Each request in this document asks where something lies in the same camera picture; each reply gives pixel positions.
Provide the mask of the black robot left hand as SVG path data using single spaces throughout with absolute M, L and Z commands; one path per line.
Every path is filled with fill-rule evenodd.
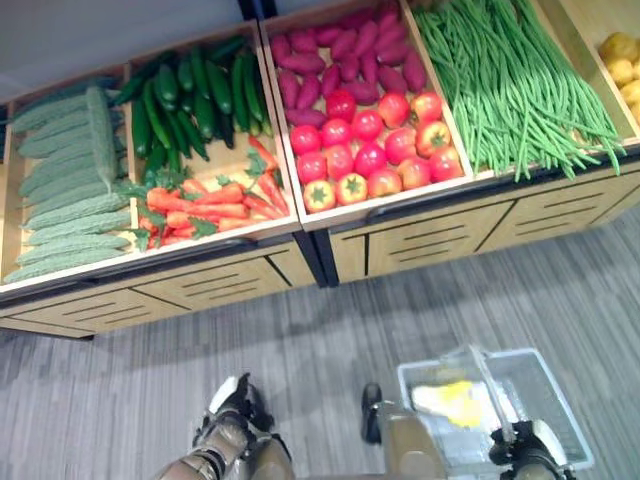
M 274 426 L 274 418 L 262 393 L 251 383 L 249 372 L 228 377 L 214 394 L 207 413 L 210 424 L 229 417 L 255 432 L 269 433 Z

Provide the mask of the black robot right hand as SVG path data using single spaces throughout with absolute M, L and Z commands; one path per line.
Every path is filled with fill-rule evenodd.
M 493 431 L 490 438 L 491 462 L 510 466 L 513 474 L 533 465 L 556 474 L 569 464 L 558 437 L 543 420 L 511 423 L 508 428 Z

